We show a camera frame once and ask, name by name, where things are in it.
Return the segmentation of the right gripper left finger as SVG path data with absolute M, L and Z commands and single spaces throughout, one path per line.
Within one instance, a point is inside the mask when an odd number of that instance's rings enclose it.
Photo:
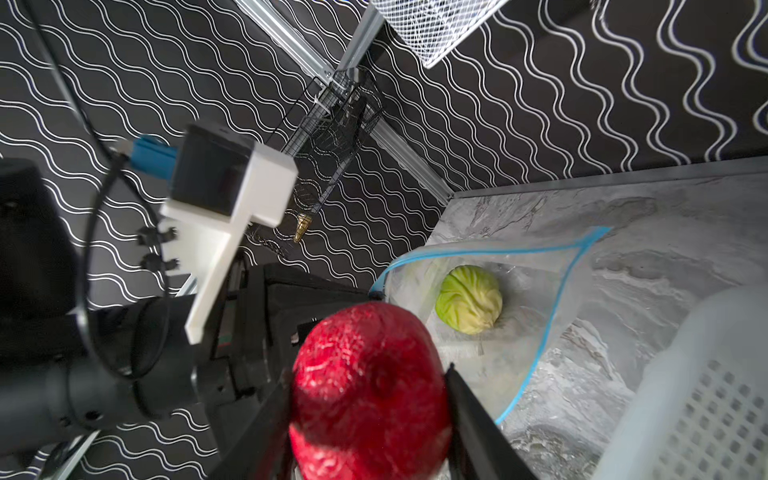
M 292 373 L 283 371 L 263 400 L 241 398 L 206 410 L 219 449 L 210 479 L 292 479 L 289 441 Z

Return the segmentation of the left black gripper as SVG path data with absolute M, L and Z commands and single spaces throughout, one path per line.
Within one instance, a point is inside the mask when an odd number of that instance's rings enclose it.
M 257 415 L 308 333 L 367 291 L 279 263 L 250 267 L 216 300 L 192 383 L 220 455 Z

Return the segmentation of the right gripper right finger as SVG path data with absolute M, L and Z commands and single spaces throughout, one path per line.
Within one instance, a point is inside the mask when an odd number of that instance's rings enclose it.
M 445 381 L 453 423 L 450 478 L 536 480 L 453 364 Z

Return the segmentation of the red strawberry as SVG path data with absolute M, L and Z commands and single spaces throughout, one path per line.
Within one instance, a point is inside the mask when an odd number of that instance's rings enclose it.
M 441 360 L 409 311 L 384 302 L 319 322 L 293 365 L 289 438 L 305 479 L 430 479 L 452 421 Z

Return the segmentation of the clear zip top bag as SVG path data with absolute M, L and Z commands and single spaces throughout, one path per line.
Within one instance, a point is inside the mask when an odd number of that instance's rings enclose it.
M 520 402 L 547 348 L 573 323 L 591 286 L 587 257 L 604 226 L 562 237 L 491 238 L 426 245 L 395 259 L 370 292 L 427 327 L 445 366 L 453 364 L 496 424 Z M 476 335 L 443 323 L 435 302 L 457 266 L 479 266 L 500 284 L 495 325 Z

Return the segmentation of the green cabbage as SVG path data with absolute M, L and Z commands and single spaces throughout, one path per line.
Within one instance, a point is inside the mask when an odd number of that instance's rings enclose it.
M 501 315 L 503 296 L 496 277 L 474 265 L 452 269 L 435 302 L 438 318 L 454 330 L 476 335 L 491 329 Z

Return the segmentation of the white plastic perforated basket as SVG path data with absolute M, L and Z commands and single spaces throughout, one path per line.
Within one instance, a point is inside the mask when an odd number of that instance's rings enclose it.
M 767 476 L 767 287 L 700 302 L 645 368 L 596 479 Z

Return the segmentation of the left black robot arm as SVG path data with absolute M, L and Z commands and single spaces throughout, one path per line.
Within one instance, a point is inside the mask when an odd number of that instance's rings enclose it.
M 147 371 L 118 379 L 89 357 L 74 314 L 77 256 L 36 165 L 1 163 L 1 452 L 21 454 L 200 404 L 221 453 L 255 418 L 314 325 L 367 294 L 279 263 L 237 257 L 201 342 L 192 296 L 91 313 L 104 354 Z

